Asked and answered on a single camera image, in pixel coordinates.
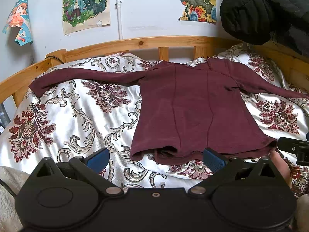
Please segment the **floral bedding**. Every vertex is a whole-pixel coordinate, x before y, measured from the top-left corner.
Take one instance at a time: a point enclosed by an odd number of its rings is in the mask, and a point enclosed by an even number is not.
[[[276,86],[305,92],[288,84],[277,65],[255,53],[249,45],[233,46],[214,58],[243,63]],[[196,66],[204,61],[198,58],[184,65]],[[159,61],[148,62],[130,53],[119,53],[66,63],[50,68],[47,73],[73,67],[127,73],[147,70],[157,63]],[[307,99],[285,99],[246,91],[242,92],[242,97],[265,134],[277,139],[306,140],[309,131]],[[174,166],[157,164],[152,154],[146,154],[141,161],[130,160],[130,146],[141,104],[139,86],[124,87],[91,80],[76,79],[56,85],[41,98],[28,90],[14,120],[0,136],[0,165],[31,173],[43,157],[65,162],[107,147],[109,164],[100,174],[124,191],[129,187],[184,187],[187,190],[212,175],[198,160]],[[308,168],[296,166],[294,155],[285,152],[281,155],[291,168],[295,195],[306,193]]]

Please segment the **black jacket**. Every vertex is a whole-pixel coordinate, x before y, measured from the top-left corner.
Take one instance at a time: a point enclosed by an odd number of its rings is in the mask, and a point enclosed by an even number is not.
[[[223,0],[220,15],[235,38],[264,44],[274,32],[278,42],[309,56],[309,0]]]

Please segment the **white wall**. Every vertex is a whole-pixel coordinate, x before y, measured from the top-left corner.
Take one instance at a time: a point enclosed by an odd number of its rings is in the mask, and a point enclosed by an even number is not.
[[[0,0],[2,13],[0,28],[5,25],[7,16],[18,0]],[[11,29],[7,34],[0,33],[0,81],[27,67],[31,58],[35,62],[45,58],[49,52],[58,49],[75,49],[86,45],[107,42],[118,39],[116,0],[110,0],[111,25],[74,32],[63,35],[62,31],[62,0],[28,0],[30,24],[33,44],[18,46],[14,39],[17,29]],[[143,37],[158,35],[201,35],[230,38],[220,22],[219,6],[222,0],[217,0],[216,24],[204,22],[178,21],[182,16],[184,6],[180,0],[122,0],[123,37]],[[143,57],[155,59],[154,52],[140,53]],[[183,60],[192,58],[190,52],[171,50],[171,58],[177,55]],[[5,101],[5,107],[12,118],[16,107],[10,98]]]

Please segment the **maroon long-sleeve shirt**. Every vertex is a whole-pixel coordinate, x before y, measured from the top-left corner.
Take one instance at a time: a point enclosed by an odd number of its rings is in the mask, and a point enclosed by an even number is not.
[[[55,84],[71,79],[139,85],[143,103],[130,157],[141,160],[144,153],[154,151],[155,161],[165,165],[202,160],[206,147],[240,158],[264,156],[276,147],[276,139],[265,135],[247,110],[240,89],[309,99],[227,59],[208,59],[196,67],[163,61],[150,70],[131,73],[59,69],[36,79],[29,88],[41,97]]]

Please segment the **shirt's right sleeve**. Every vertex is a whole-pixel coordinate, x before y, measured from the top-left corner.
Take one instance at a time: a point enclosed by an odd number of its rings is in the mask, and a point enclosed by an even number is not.
[[[270,93],[282,96],[284,98],[307,98],[307,94],[302,94],[293,90],[286,90],[281,87],[275,86],[265,79],[263,79],[255,71],[251,70],[248,66],[226,60],[226,65],[229,70],[231,78],[234,79],[236,84],[252,93]]]
[[[145,77],[146,72],[145,70],[122,73],[80,68],[58,69],[39,77],[29,85],[29,88],[40,98],[55,85],[72,79],[90,79],[103,81],[107,84],[130,86],[139,84],[138,81]]]

